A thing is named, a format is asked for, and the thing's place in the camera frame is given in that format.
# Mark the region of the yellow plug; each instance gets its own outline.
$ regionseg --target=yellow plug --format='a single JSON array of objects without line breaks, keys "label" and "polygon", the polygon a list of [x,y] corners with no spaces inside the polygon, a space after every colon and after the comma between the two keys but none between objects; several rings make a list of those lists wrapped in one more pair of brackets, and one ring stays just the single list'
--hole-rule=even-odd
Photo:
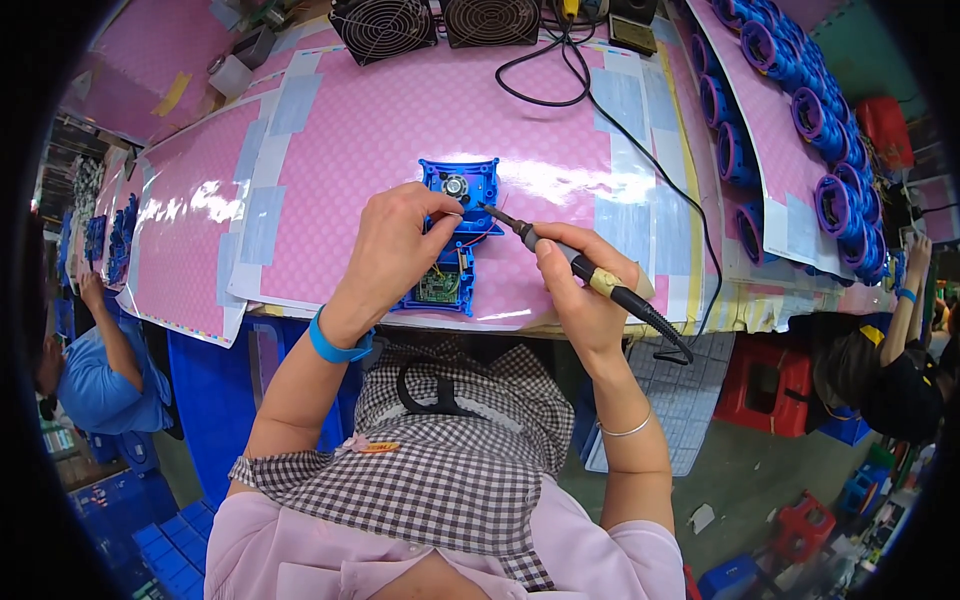
[{"label": "yellow plug", "polygon": [[580,11],[580,0],[564,0],[564,16],[572,21],[577,18],[577,12]]}]

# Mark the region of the red wire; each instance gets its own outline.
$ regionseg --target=red wire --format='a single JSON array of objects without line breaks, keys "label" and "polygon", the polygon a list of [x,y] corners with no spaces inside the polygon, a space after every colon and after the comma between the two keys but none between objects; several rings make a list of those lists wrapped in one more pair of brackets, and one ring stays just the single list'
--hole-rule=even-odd
[{"label": "red wire", "polygon": [[[502,210],[502,207],[503,207],[503,206],[506,206],[506,205],[507,205],[507,199],[509,199],[509,198],[510,198],[510,194],[509,194],[509,193],[508,193],[506,196],[503,197],[503,203],[500,204],[501,210]],[[466,244],[464,244],[464,245],[462,245],[462,246],[459,246],[459,247],[456,247],[456,248],[454,248],[453,250],[451,250],[450,252],[447,252],[446,254],[444,254],[443,256],[441,256],[440,258],[438,258],[438,259],[437,259],[437,264],[440,264],[445,258],[447,258],[448,256],[450,256],[450,255],[453,254],[454,252],[460,250],[461,248],[466,248],[467,246],[470,246],[471,244],[475,244],[476,242],[479,242],[479,241],[482,240],[484,237],[486,237],[488,233],[490,233],[491,231],[493,231],[493,228],[494,228],[494,227],[496,227],[496,218],[495,218],[495,217],[491,217],[490,228],[489,228],[489,229],[487,229],[486,231],[484,231],[484,232],[481,233],[480,235],[476,236],[476,237],[473,238],[472,240],[466,242]]]}]

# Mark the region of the pink shirt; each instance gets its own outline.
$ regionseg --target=pink shirt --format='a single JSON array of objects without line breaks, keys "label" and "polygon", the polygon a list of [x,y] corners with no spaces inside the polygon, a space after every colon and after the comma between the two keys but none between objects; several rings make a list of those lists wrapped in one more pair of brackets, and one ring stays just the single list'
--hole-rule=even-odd
[{"label": "pink shirt", "polygon": [[[685,598],[683,559],[670,532],[628,521],[606,532],[557,483],[543,478],[530,518],[534,548],[560,592],[528,594],[495,558],[439,550],[490,598]],[[237,493],[213,520],[204,598],[366,600],[433,548],[366,533]]]}]

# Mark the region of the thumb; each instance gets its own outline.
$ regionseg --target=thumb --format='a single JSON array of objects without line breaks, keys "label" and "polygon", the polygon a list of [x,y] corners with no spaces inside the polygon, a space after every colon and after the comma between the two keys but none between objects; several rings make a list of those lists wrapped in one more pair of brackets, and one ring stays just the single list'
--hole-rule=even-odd
[{"label": "thumb", "polygon": [[450,241],[453,230],[464,220],[460,215],[445,215],[440,221],[423,236],[423,253],[434,260],[444,251],[444,246]]},{"label": "thumb", "polygon": [[558,309],[578,298],[578,294],[584,294],[573,278],[566,256],[553,240],[541,239],[537,242],[537,268]]}]

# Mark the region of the worker in black shirt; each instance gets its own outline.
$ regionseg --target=worker in black shirt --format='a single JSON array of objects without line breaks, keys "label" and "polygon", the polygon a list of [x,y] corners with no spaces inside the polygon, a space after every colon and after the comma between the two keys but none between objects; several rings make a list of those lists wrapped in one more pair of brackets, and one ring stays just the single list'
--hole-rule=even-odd
[{"label": "worker in black shirt", "polygon": [[938,366],[920,342],[930,252],[918,235],[885,336],[865,324],[814,357],[814,387],[828,408],[859,410],[875,431],[913,444],[933,438],[955,376],[955,365]]}]

